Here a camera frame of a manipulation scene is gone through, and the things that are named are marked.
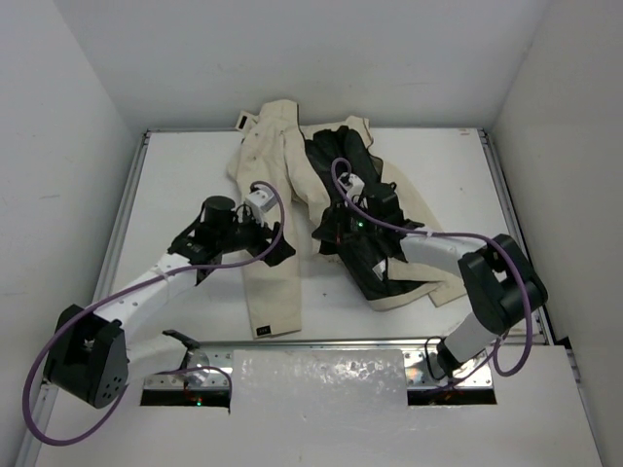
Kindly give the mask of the beige jacket with black lining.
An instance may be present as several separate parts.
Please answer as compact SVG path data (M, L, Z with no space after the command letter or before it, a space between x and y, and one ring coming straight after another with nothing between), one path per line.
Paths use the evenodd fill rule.
M320 126L300 126L299 106L282 99L264 104L258 115L240 114L243 133L238 153L228 164L228 174L244 190L255 180L267 181L280 194L285 210L270 215L285 221L284 237L296 246L298 235L291 219L298 200L319 227L338 198L330 166L345 158L367 187L395 183L399 204L407 218L434 230L441 228L412 182L391 162L371 154L373 137L368 120L350 116ZM398 244L398 235L366 233L340 245L316 240L312 250L339 259L366 302L375 311L387 311L429 296L442 306L465 295L461 280L425 264L409 265ZM300 258L293 256L275 268L256 263L243 269L248 315L254 338L298 332L302 323Z

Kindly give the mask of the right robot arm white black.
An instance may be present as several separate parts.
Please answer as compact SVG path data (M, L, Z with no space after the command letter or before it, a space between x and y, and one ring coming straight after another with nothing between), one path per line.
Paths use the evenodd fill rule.
M450 377L548 300L548 292L517 242L507 234L443 233L405 217L396 197L366 194L336 201L312 236L320 253L345 265L365 299L378 308L445 278L457 278L471 305L430 357L431 370Z

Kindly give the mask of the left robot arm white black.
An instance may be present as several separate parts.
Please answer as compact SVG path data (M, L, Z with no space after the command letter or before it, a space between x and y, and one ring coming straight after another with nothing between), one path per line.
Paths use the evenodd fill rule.
M226 254L245 251L248 264L262 261L270 267L292 257L284 222L266 220L273 211L283 215L283 202L263 184L253 187L242 204L224 196L207 198L197 218L126 289L60 315L46 351L45 380L101 409L134 379L187 369L200 348L196 340L175 330L143 342L133 341L133 335L171 300L226 269Z

